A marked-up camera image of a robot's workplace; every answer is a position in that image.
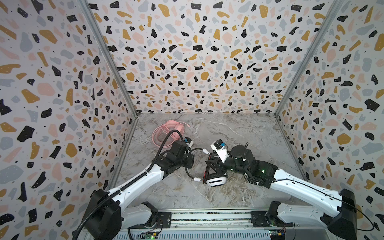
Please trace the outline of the white black headphones with cable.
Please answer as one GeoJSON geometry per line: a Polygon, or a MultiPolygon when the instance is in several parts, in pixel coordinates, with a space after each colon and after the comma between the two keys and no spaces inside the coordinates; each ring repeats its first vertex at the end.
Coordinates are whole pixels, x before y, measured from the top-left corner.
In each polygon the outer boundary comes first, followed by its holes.
{"type": "MultiPolygon", "coordinates": [[[[205,154],[208,155],[208,160],[220,160],[219,156],[217,155],[217,153],[215,151],[211,152],[211,153],[208,153],[208,151],[206,149],[202,149],[202,148],[195,148],[195,149],[192,149],[192,153],[194,153],[195,151],[202,151],[204,152],[205,154]]],[[[219,187],[219,186],[222,186],[224,185],[227,180],[228,180],[228,174],[226,174],[225,176],[218,176],[218,175],[213,175],[213,176],[206,176],[205,175],[205,171],[204,171],[204,175],[203,175],[203,178],[200,179],[200,178],[197,178],[197,177],[193,177],[189,170],[185,168],[185,171],[187,173],[187,175],[192,179],[194,180],[195,182],[202,182],[203,184],[206,184],[208,185],[209,187],[219,187]]]]}

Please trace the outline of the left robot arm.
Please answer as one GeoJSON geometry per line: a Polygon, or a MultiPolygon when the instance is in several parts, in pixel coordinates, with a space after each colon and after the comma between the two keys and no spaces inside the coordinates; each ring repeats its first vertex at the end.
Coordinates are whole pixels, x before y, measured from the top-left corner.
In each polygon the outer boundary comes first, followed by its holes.
{"type": "Polygon", "coordinates": [[[154,225],[158,210],[153,205],[142,203],[134,208],[129,205],[175,170],[191,168],[194,157],[188,143],[175,141],[169,150],[158,152],[151,164],[129,181],[108,191],[96,191],[81,223],[73,232],[73,239],[76,240],[83,229],[96,240],[112,240],[121,229],[154,225]]]}

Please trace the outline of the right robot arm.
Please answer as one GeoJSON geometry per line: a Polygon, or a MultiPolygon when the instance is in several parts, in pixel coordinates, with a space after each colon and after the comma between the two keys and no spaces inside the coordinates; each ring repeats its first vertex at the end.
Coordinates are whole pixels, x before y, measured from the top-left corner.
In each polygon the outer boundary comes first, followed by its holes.
{"type": "Polygon", "coordinates": [[[247,146],[237,145],[228,150],[218,140],[211,144],[203,183],[210,187],[224,185],[228,171],[243,175],[245,180],[259,187],[289,194],[306,203],[290,206],[271,202],[266,218],[274,226],[306,223],[327,228],[344,240],[357,239],[357,207],[355,194],[347,189],[327,190],[295,177],[276,165],[256,160],[247,146]]]}

